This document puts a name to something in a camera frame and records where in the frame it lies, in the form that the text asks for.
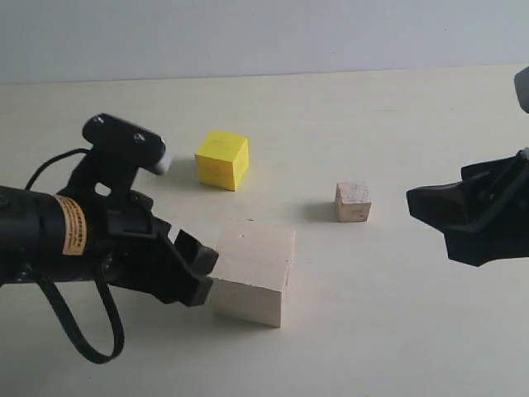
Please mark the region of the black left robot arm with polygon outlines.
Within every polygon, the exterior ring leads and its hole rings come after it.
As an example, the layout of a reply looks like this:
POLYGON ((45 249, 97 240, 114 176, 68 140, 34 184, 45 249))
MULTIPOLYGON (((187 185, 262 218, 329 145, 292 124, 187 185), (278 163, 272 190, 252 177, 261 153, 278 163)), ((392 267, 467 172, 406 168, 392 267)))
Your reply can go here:
POLYGON ((1 281, 25 284, 28 270, 53 282, 94 280, 150 294, 164 304, 204 304, 219 259, 211 247, 152 213, 134 190, 115 201, 100 194, 46 194, 1 188, 1 281))

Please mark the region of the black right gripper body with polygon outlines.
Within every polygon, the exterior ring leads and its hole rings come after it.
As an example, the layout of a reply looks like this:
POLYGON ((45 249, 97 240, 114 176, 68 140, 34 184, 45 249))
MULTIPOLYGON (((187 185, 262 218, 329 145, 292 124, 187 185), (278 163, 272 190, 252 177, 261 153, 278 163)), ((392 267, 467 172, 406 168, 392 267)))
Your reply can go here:
POLYGON ((528 230, 528 152, 461 168, 464 232, 528 230))

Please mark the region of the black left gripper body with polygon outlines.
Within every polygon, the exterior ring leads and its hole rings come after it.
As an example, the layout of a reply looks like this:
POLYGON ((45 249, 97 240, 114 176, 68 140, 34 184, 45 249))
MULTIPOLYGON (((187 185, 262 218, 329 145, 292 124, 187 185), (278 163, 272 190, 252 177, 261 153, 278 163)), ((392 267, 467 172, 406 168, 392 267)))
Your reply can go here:
POLYGON ((154 296, 164 304, 182 298, 182 256, 169 239, 171 225, 152 213, 154 200, 129 191, 116 200, 84 200, 88 242, 84 279, 97 275, 112 286, 154 296))

